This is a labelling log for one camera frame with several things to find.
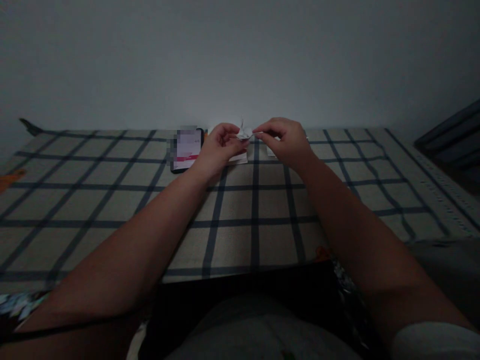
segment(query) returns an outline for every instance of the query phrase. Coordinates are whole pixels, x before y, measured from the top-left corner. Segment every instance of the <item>blue stripe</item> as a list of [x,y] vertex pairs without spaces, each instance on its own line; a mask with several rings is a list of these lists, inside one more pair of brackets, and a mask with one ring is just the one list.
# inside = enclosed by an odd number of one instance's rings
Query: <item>blue stripe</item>
[[[383,147],[382,144],[380,144],[377,139],[375,138],[375,136],[373,136],[370,131],[368,131],[367,129],[365,129],[366,133],[368,134],[368,136],[371,137],[371,139],[374,141],[374,143],[383,151],[384,154],[386,154],[387,152],[385,151],[385,148]],[[415,195],[416,199],[418,200],[418,202],[420,202],[420,204],[422,204],[422,206],[424,206],[426,209],[428,209],[428,213],[433,217],[433,219],[435,220],[436,224],[438,225],[438,227],[440,228],[440,230],[443,232],[443,234],[445,236],[450,236],[450,230],[442,223],[442,221],[440,220],[440,218],[437,216],[437,214],[435,212],[432,211],[432,209],[427,205],[427,203],[424,201],[424,199],[420,196],[420,194],[418,193],[418,191],[413,187],[413,185],[410,183],[410,181],[408,181],[403,173],[400,171],[400,169],[398,168],[398,166],[392,161],[392,159],[390,159],[390,157],[388,157],[388,162],[389,164],[391,165],[391,167],[395,170],[395,172],[398,174],[399,177],[401,177],[402,179],[405,179],[405,182],[407,184],[407,186],[410,188],[410,190],[413,192],[413,194]]]
[[[378,217],[392,216],[399,214],[423,214],[428,211],[427,207],[404,207],[401,210],[398,209],[385,209],[375,210],[373,213]],[[238,226],[252,226],[257,225],[289,225],[292,222],[298,224],[317,223],[319,218],[315,216],[298,216],[296,219],[290,217],[264,217],[259,219],[229,219],[218,220],[215,224],[211,220],[197,220],[190,224],[194,229],[208,229],[215,225],[219,228],[224,227],[238,227]],[[126,221],[114,221],[114,220],[4,220],[0,222],[0,228],[65,228],[65,229],[79,229],[79,228],[93,228],[93,229],[118,229]]]
[[[344,181],[343,183],[350,186],[362,186],[362,185],[378,185],[382,184],[404,184],[407,183],[405,178],[396,179],[384,179],[384,180],[357,180],[357,181]],[[145,185],[107,185],[107,184],[71,184],[71,183],[57,183],[57,182],[44,182],[38,185],[36,182],[16,182],[10,186],[13,189],[30,189],[36,187],[37,189],[77,189],[77,190],[110,190],[115,188],[117,191],[138,191],[146,192],[152,189],[153,192],[161,192],[165,189],[165,186],[145,186]],[[225,191],[249,191],[249,190],[286,190],[286,189],[305,189],[303,183],[299,184],[278,184],[278,185],[226,185]],[[217,192],[218,186],[211,186],[207,188],[208,192]]]
[[[51,131],[51,130],[45,130],[43,133],[45,134],[49,134],[49,135],[56,135],[58,134],[57,131]],[[65,137],[65,138],[86,138],[88,135],[85,135],[85,134],[75,134],[75,133],[70,133],[70,132],[65,132],[65,131],[62,131],[61,135],[62,137]],[[115,140],[118,136],[113,136],[113,135],[95,135],[93,138],[94,139],[107,139],[107,140]],[[145,141],[145,140],[148,140],[150,142],[161,142],[161,143],[165,143],[167,142],[169,139],[167,138],[161,138],[161,137],[150,137],[150,135],[148,137],[145,137],[145,136],[124,136],[122,138],[122,140],[128,140],[128,141]]]
[[[24,156],[24,157],[32,157],[34,159],[47,159],[47,160],[76,160],[76,161],[103,161],[103,162],[110,162],[110,163],[131,163],[131,157],[107,157],[107,156],[72,156],[72,155],[49,155],[49,154],[39,154],[39,153],[32,153],[26,151],[18,151],[15,155],[17,156]],[[385,156],[373,156],[367,158],[369,161],[374,160],[387,160]],[[351,157],[337,157],[333,159],[322,159],[324,163],[361,163],[364,160],[361,158],[351,158]],[[164,159],[149,159],[149,158],[136,158],[134,160],[135,163],[143,163],[143,164],[165,164],[168,161]],[[279,160],[259,160],[254,159],[248,162],[249,164],[262,164],[262,165],[281,165],[282,162]]]
[[414,156],[405,148],[405,146],[395,137],[395,135],[393,135],[390,130],[388,129],[385,129],[385,131],[391,136],[391,138],[398,144],[398,146],[401,147],[401,149],[408,155],[408,157],[410,157],[410,159],[412,159],[417,165],[418,167],[423,171],[423,173],[430,179],[430,181],[432,181],[432,183],[434,183],[436,185],[436,187],[443,193],[443,195],[445,195],[445,197],[457,208],[457,210],[472,224],[472,226],[477,229],[477,231],[480,232],[480,224],[478,222],[476,222],[468,213],[465,212],[465,210],[463,210],[459,204],[455,201],[455,199],[450,196],[450,194],[442,187],[440,186],[440,184],[434,179],[434,177],[432,175],[430,175],[430,173],[425,170],[425,168],[422,166],[422,164],[420,164],[417,159],[414,158]]
[[[400,206],[400,204],[389,194],[389,192],[387,191],[387,189],[385,188],[385,186],[383,186],[382,182],[380,181],[380,177],[379,177],[379,173],[377,172],[377,170],[372,166],[372,164],[366,160],[365,158],[365,154],[364,152],[362,151],[362,149],[360,148],[360,145],[358,145],[357,143],[355,143],[355,140],[354,138],[352,137],[352,135],[350,134],[350,131],[348,131],[347,129],[345,129],[345,134],[348,136],[348,138],[352,141],[353,143],[353,146],[356,148],[356,150],[358,151],[358,154],[360,155],[360,157],[362,159],[365,160],[365,165],[366,167],[368,168],[368,170],[370,170],[370,172],[373,174],[373,176],[375,177],[375,179],[378,180],[378,188],[380,189],[380,191],[383,193],[383,195],[385,196],[385,198],[388,200],[388,202],[395,208],[395,209],[398,209],[399,211],[402,210],[402,207]],[[405,231],[408,233],[408,236],[410,239],[415,239],[417,237],[417,235],[415,234],[415,231],[412,229],[412,227],[410,226],[410,224],[408,223],[407,219],[405,218],[404,214],[401,213],[400,214],[400,217],[401,217],[401,223],[403,225],[403,228],[405,229]]]
[[[291,185],[292,181],[290,179],[290,171],[289,168],[285,165],[283,165],[283,174],[285,176],[285,184]],[[302,233],[300,231],[300,226],[295,220],[297,219],[297,210],[295,208],[294,192],[291,187],[286,188],[286,199],[288,202],[288,212],[291,219],[291,231],[293,233],[293,241],[295,242],[296,257],[298,262],[300,264],[303,264],[306,260],[305,248],[302,239]]]
[[[153,137],[155,131],[152,130],[149,134],[150,137]],[[148,145],[149,143],[149,140],[146,139],[141,145],[140,147],[138,148],[138,150],[135,152],[135,155],[133,155],[132,157],[132,162],[129,162],[125,168],[123,169],[123,171],[120,173],[120,175],[118,176],[118,178],[116,179],[116,181],[114,182],[114,186],[117,186],[119,185],[123,179],[125,178],[125,176],[127,175],[127,173],[130,171],[130,169],[132,168],[132,166],[134,165],[134,162],[135,162],[135,159],[137,157],[140,156],[140,154],[144,151],[145,147]],[[90,224],[92,223],[97,217],[98,215],[100,214],[100,212],[104,209],[105,205],[108,203],[108,201],[110,200],[110,198],[112,197],[112,195],[114,194],[115,192],[115,187],[110,189],[104,196],[103,198],[101,199],[100,203],[96,206],[95,210],[91,213],[91,215],[88,217],[88,220],[86,221],[86,224]],[[75,251],[75,249],[77,248],[78,244],[82,241],[82,239],[84,238],[85,234],[87,233],[87,231],[89,230],[89,227],[82,227],[78,233],[75,235],[75,237],[73,238],[73,240],[70,242],[70,244],[68,244],[68,246],[66,247],[66,249],[63,251],[63,253],[60,255],[60,257],[57,259],[57,261],[55,262],[55,264],[53,265],[52,269],[50,270],[50,273],[47,277],[47,286],[51,286],[52,284],[55,283],[56,279],[57,279],[57,274],[58,272],[61,270],[61,268],[63,267],[63,265],[65,264],[65,262],[67,261],[67,259],[70,257],[70,255]]]
[[142,210],[145,205],[147,205],[150,197],[152,196],[152,193],[154,191],[156,191],[155,189],[158,187],[160,188],[160,186],[155,186],[156,183],[158,183],[160,177],[162,176],[162,173],[164,172],[164,169],[165,169],[165,164],[167,162],[165,161],[164,163],[162,163],[159,167],[158,167],[158,170],[156,171],[155,175],[153,176],[153,178],[151,179],[150,181],[150,186],[147,187],[147,190],[145,190],[145,193],[143,194],[143,197],[141,198],[140,200],[140,203],[138,204],[136,210],[135,210],[135,214],[137,214],[140,210]]
[[[330,145],[331,147],[331,150],[333,151],[333,154],[335,155],[337,161],[341,159],[341,156],[339,154],[339,152],[337,151],[337,148],[335,147],[333,141],[332,141],[332,138],[330,137],[329,133],[327,130],[323,130],[323,133],[325,134],[325,137],[327,138],[328,140],[328,144]],[[365,160],[362,159],[362,158],[359,158],[357,159],[359,160],[360,162],[364,162]],[[345,168],[345,165],[343,164],[342,161],[338,161],[338,166],[340,167],[340,170],[341,170],[341,173],[343,174],[343,177],[345,178],[346,182],[351,184],[352,183],[352,179],[350,178],[350,175],[349,175],[349,172],[347,171],[347,169]],[[350,186],[350,191],[357,197],[360,199],[360,195],[359,195],[359,192],[357,191],[357,189],[355,188],[355,186]]]
[[[260,183],[260,167],[258,160],[260,158],[260,141],[256,141],[253,146],[253,179],[254,186]],[[260,266],[260,195],[257,188],[251,192],[251,219],[250,219],[250,271],[256,272]]]
[[[59,136],[59,134],[61,134],[60,136],[62,137],[67,137],[67,138],[86,138],[88,135],[85,135],[85,134],[75,134],[75,133],[70,133],[70,132],[66,132],[66,131],[62,131],[61,133],[59,133],[58,131],[52,131],[52,130],[45,130],[43,132],[44,134],[49,134],[49,135],[55,135],[55,136]],[[113,136],[113,135],[95,135],[94,137],[95,139],[110,139],[110,140],[114,140],[116,138],[116,136]],[[144,137],[144,136],[124,136],[123,137],[123,140],[128,140],[128,141],[145,141],[147,140],[148,138],[147,137]],[[149,139],[149,141],[153,141],[153,142],[162,142],[162,143],[165,143],[165,142],[168,142],[170,141],[171,139],[169,138],[161,138],[161,137],[154,137],[154,138],[151,138]],[[365,140],[357,140],[359,143],[369,143],[371,142],[370,140],[368,139],[365,139]],[[257,139],[252,139],[250,141],[251,143],[257,143],[259,142]],[[310,144],[329,144],[328,141],[325,141],[325,140],[320,140],[320,141],[309,141]],[[348,140],[335,140],[333,141],[334,144],[348,144],[350,143]]]
[[203,257],[202,279],[210,278],[210,268],[212,267],[212,259],[214,257],[215,243],[217,241],[217,231],[219,227],[220,213],[222,211],[222,202],[224,200],[225,184],[227,182],[228,169],[225,167],[221,172],[221,179],[218,185],[218,192],[215,199],[215,207],[211,217],[210,232],[208,233],[208,241],[206,243],[205,256]]

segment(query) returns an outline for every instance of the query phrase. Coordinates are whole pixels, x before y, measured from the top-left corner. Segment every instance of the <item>table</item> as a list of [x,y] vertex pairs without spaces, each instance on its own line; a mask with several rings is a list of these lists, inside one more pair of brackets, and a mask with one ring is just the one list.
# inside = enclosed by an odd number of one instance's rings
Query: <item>table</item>
[[[313,151],[407,244],[480,237],[479,203],[390,130],[310,129]],[[44,131],[3,173],[0,294],[48,290],[179,175],[166,130]],[[210,187],[163,282],[312,262],[328,247],[299,176],[252,140]]]

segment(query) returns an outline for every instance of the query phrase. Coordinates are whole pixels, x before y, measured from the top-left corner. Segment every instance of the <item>person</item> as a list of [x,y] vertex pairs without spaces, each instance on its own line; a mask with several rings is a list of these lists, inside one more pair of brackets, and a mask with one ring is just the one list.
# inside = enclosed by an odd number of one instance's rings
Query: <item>person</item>
[[[5,344],[2,358],[125,358],[139,316],[132,313],[115,322],[95,320],[128,313],[149,296],[209,184],[229,158],[246,151],[248,142],[235,139],[239,130],[228,123],[215,127],[193,166],[78,264],[17,331],[93,321],[90,326],[67,327],[50,336]],[[317,158],[302,126],[272,118],[254,132],[261,132],[256,137],[303,180],[330,246],[361,291],[390,355],[394,359],[478,359],[478,331],[395,234]],[[195,331],[169,359],[247,356],[359,358],[331,333],[275,313],[244,316]]]

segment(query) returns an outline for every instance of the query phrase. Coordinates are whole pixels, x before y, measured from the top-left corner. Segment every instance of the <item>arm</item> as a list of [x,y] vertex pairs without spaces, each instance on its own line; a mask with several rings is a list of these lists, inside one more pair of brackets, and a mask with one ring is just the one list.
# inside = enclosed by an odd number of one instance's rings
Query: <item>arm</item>
[[317,158],[298,122],[274,118],[253,132],[266,132],[258,137],[303,180],[333,251],[388,346],[399,330],[423,321],[475,330],[390,228]]
[[[222,171],[230,157],[244,151],[248,145],[248,142],[230,139],[238,132],[239,128],[231,124],[217,126],[207,137],[194,165],[78,264],[20,331],[120,315],[141,303],[167,267],[208,183]],[[111,326],[103,328],[107,333],[85,329],[32,342],[36,347],[41,346],[45,351],[43,355],[48,357],[48,352],[58,347],[56,339],[61,337],[63,342],[76,344],[62,349],[59,354],[69,357],[88,354],[89,343],[98,338],[111,339],[113,344],[122,339],[131,340],[136,330],[135,326],[125,326],[120,328],[118,335],[112,335]],[[33,346],[25,347],[21,343],[5,347],[8,348],[18,357],[18,351],[31,351]]]

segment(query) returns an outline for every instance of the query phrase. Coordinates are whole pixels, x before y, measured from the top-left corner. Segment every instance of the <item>paper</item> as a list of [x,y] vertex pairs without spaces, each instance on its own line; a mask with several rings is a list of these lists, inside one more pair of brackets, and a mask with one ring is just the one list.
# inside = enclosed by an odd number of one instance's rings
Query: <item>paper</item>
[[253,135],[252,129],[250,127],[240,128],[240,131],[236,135],[238,140],[247,140],[250,139]]

